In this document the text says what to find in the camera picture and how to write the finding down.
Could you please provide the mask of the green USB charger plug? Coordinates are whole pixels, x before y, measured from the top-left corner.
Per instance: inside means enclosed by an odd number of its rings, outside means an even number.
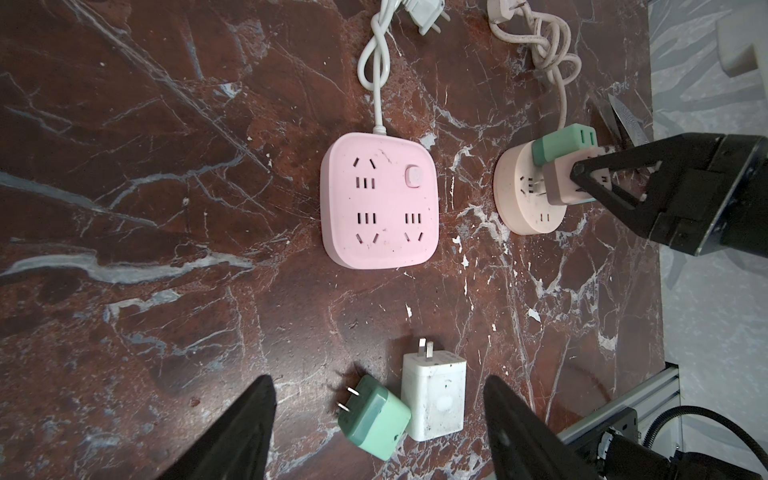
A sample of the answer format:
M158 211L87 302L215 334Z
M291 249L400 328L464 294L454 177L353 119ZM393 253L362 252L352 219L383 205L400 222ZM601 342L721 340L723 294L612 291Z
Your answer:
M535 140L532 144L533 163L543 167L557 158L597 145L593 127L573 123Z

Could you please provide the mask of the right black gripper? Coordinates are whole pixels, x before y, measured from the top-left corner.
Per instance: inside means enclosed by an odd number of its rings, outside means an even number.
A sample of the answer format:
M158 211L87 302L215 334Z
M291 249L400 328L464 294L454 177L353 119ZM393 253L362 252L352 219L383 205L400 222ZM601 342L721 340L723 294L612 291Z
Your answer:
M654 167L646 198L607 189L596 170ZM578 161L570 179L640 237L692 256L767 256L767 138L683 133Z

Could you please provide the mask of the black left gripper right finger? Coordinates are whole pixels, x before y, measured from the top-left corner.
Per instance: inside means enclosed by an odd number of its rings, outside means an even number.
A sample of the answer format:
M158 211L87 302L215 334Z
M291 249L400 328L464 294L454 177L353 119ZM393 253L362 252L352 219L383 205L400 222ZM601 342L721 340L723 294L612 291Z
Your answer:
M558 439L500 377L490 375L483 402L498 479L596 479L596 470Z

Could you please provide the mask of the light green charger plug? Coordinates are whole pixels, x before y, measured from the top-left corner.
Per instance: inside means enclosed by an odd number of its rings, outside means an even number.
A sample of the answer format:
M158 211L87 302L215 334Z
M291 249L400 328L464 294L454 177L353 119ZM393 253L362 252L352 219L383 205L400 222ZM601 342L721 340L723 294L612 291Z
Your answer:
M355 446L388 461L396 451L412 418L411 409L370 375L347 391L346 403L337 403L338 425Z

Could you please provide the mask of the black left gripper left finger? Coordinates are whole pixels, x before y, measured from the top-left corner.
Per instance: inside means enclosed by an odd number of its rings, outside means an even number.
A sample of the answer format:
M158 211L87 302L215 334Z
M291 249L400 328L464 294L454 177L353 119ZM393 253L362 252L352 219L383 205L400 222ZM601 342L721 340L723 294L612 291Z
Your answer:
M262 479L276 406L272 377L258 377L160 477Z

